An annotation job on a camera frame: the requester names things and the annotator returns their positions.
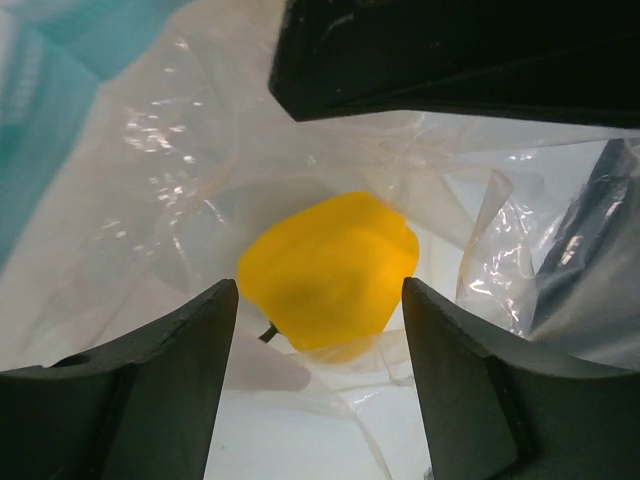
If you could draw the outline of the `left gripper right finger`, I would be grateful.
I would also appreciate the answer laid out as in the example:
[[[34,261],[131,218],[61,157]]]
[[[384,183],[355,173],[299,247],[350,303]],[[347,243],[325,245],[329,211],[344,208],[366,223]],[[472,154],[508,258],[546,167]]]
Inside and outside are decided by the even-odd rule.
[[[437,479],[635,479],[639,375],[531,343],[416,278],[402,288]]]

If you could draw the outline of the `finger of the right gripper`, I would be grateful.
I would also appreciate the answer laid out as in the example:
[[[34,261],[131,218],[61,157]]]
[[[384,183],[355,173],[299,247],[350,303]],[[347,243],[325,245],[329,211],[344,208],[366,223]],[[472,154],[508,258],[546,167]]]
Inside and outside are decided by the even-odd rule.
[[[635,1],[289,1],[269,89],[297,121],[396,110],[635,129]]]
[[[552,248],[536,273],[536,304],[529,331],[543,325],[568,298],[614,230],[631,198],[639,167],[639,140],[606,143],[580,194],[566,211]]]

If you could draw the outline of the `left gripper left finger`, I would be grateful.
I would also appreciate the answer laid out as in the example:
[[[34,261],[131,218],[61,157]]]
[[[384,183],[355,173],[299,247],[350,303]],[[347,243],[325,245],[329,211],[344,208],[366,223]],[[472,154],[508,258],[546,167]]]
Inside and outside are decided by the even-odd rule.
[[[3,372],[2,477],[202,478],[238,298],[223,280],[115,340]]]

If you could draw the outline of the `fake yellow lemon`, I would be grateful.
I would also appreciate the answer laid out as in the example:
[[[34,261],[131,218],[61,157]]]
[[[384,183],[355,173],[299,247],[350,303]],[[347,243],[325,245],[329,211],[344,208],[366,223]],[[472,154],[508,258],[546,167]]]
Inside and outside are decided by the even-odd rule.
[[[351,192],[273,225],[240,257],[237,281],[295,350],[311,352],[382,333],[419,257],[401,214]]]

